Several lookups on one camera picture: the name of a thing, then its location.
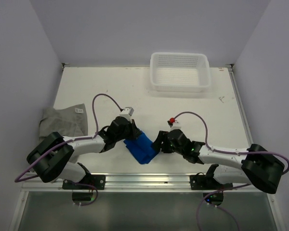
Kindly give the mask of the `blue microfiber towel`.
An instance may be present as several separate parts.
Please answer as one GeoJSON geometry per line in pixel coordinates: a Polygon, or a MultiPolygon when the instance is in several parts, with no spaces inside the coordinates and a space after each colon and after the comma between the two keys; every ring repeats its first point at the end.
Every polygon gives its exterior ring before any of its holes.
{"type": "Polygon", "coordinates": [[[124,140],[123,142],[132,156],[141,165],[148,164],[158,154],[158,152],[151,147],[153,142],[142,131],[137,139],[124,140]]]}

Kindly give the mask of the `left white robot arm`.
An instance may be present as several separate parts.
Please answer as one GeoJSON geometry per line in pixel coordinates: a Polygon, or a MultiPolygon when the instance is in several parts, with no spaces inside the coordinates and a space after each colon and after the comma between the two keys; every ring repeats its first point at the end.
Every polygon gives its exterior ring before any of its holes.
{"type": "Polygon", "coordinates": [[[83,165],[75,163],[78,156],[107,152],[114,148],[117,142],[136,140],[141,134],[133,119],[118,116],[109,126],[102,128],[92,137],[64,137],[58,132],[52,132],[26,160],[44,183],[62,178],[71,171],[72,176],[67,179],[73,181],[78,188],[85,189],[90,185],[91,178],[83,165]]]}

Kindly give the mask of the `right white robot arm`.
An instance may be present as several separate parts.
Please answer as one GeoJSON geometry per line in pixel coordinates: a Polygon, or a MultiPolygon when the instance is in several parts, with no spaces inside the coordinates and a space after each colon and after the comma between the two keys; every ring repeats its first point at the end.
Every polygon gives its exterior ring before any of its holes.
{"type": "Polygon", "coordinates": [[[242,183],[275,194],[285,168],[270,152],[250,147],[219,153],[209,149],[204,142],[190,140],[180,129],[160,131],[151,147],[156,152],[178,153],[192,164],[209,164],[205,183],[211,189],[230,183],[242,183]]]}

